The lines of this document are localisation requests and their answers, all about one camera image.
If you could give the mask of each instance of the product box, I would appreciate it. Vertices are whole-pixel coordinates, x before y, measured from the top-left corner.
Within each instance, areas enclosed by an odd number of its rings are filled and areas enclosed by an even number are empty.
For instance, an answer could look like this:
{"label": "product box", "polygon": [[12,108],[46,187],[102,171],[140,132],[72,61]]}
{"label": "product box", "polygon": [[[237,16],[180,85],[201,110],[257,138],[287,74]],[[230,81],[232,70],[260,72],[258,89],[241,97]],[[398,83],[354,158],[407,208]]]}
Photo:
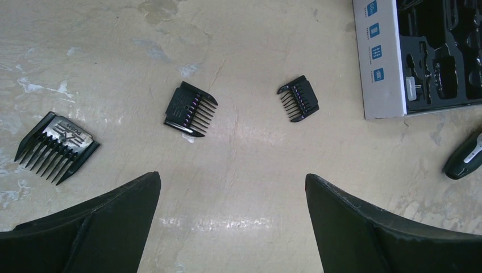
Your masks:
{"label": "product box", "polygon": [[482,1],[353,6],[366,119],[482,104]]}

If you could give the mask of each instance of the blue icon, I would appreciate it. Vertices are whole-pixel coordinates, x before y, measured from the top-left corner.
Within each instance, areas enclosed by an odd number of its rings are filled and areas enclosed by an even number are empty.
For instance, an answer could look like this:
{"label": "blue icon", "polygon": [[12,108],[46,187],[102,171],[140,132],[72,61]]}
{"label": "blue icon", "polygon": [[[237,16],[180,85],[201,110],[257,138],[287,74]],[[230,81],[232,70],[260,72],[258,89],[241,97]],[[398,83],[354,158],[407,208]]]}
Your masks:
{"label": "blue icon", "polygon": [[380,25],[378,23],[370,27],[370,38],[373,38],[380,34]]}
{"label": "blue icon", "polygon": [[383,74],[383,68],[373,71],[373,79],[375,81],[382,81],[385,79],[385,74]]}
{"label": "blue icon", "polygon": [[376,60],[381,58],[381,46],[377,45],[376,47],[372,48],[372,59]]}
{"label": "blue icon", "polygon": [[367,6],[368,16],[372,16],[377,11],[378,11],[378,7],[377,7],[377,4],[376,4],[376,0],[371,2],[370,4],[368,4],[368,6]]}

